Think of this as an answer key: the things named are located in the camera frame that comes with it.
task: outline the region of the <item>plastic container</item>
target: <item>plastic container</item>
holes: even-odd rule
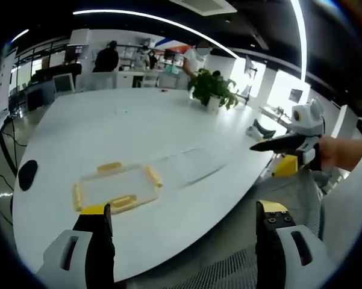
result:
[[[111,213],[118,214],[156,200],[160,187],[161,180],[151,166],[107,164],[74,185],[73,207],[75,211],[82,211],[90,206],[110,204]]]

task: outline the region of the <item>person in black shirt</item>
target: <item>person in black shirt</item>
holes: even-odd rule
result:
[[[155,53],[153,50],[149,52],[149,59],[150,59],[150,69],[154,69],[157,65],[158,60],[155,57]]]
[[[99,52],[92,72],[111,72],[118,66],[119,55],[116,46],[117,43],[113,40],[107,45],[107,48]]]

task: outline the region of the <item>potted plant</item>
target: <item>potted plant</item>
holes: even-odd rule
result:
[[[236,86],[231,80],[224,80],[219,71],[210,73],[207,69],[200,69],[198,75],[189,82],[188,89],[194,87],[193,97],[198,99],[202,105],[208,107],[208,111],[218,111],[218,108],[225,105],[228,110],[239,102],[237,97],[230,92],[230,84]]]

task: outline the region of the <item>black object on table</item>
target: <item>black object on table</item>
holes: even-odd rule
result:
[[[27,191],[31,187],[37,168],[37,161],[30,160],[27,161],[19,170],[17,178],[19,180],[19,186],[23,191]]]

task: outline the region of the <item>white table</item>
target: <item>white table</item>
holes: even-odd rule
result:
[[[44,250],[57,236],[72,229],[78,218],[72,186],[98,165],[145,163],[206,146],[231,156],[213,175],[112,216],[115,281],[180,253],[245,195],[272,156],[248,149],[255,141],[246,128],[257,118],[278,134],[285,129],[241,105],[210,115],[188,95],[182,90],[102,90],[63,96],[51,105],[21,161],[39,163],[34,183],[22,191],[16,181],[13,200],[17,250],[32,272],[38,271]]]

